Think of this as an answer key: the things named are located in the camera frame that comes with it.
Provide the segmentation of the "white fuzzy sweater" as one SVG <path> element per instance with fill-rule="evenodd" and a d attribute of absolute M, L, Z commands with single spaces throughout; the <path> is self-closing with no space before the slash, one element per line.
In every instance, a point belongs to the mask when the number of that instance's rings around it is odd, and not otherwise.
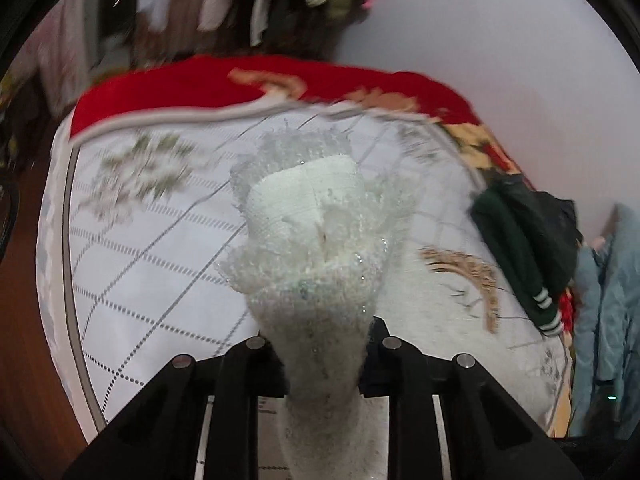
<path fill-rule="evenodd" d="M 365 177 L 345 133 L 267 134 L 230 172 L 246 240 L 221 263 L 283 366 L 279 439 L 296 479 L 369 479 L 385 406 L 358 388 L 378 296 L 414 209 L 410 184 Z"/>

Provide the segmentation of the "floral red-bordered bed sheet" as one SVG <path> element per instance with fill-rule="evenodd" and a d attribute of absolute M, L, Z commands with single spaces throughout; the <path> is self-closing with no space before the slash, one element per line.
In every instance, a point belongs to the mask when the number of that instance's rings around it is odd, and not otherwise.
<path fill-rule="evenodd" d="M 255 329 L 219 275 L 245 237 L 230 171 L 267 134 L 349 137 L 367 177 L 418 185 L 410 238 L 497 337 L 552 434 L 566 428 L 570 355 L 536 330 L 469 218 L 503 154 L 471 103 L 416 73 L 284 56 L 196 56 L 87 91 L 55 133 L 42 196 L 37 287 L 52 360 L 92 440 L 173 356 L 216 356 Z"/>

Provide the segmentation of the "black folded jacket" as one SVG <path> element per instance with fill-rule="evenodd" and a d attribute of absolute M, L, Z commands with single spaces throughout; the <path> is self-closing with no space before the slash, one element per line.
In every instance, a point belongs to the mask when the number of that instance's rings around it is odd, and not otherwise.
<path fill-rule="evenodd" d="M 532 190 L 519 174 L 502 180 L 500 194 L 532 248 L 544 286 L 559 296 L 573 278 L 584 239 L 574 202 Z"/>

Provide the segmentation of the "dark green striped sweater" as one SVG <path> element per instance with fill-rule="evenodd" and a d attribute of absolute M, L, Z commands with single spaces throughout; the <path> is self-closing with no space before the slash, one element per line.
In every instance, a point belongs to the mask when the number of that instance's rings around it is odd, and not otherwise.
<path fill-rule="evenodd" d="M 563 322 L 536 266 L 532 248 L 514 215 L 494 188 L 472 203 L 470 216 L 528 318 L 546 337 L 558 336 Z"/>

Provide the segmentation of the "pink curtain fabric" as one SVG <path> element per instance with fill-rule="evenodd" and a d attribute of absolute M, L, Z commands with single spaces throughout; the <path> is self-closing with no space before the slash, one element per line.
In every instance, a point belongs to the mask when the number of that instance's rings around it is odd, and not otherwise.
<path fill-rule="evenodd" d="M 51 114 L 61 116 L 90 84 L 85 0 L 58 0 L 23 51 L 37 66 Z"/>

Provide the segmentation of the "light blue jacket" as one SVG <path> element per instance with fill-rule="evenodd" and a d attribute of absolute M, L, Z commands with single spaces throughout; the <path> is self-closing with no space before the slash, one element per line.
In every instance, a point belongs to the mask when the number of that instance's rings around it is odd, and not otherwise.
<path fill-rule="evenodd" d="M 568 434 L 631 437 L 639 422 L 639 214 L 618 204 L 597 247 L 577 255 Z"/>

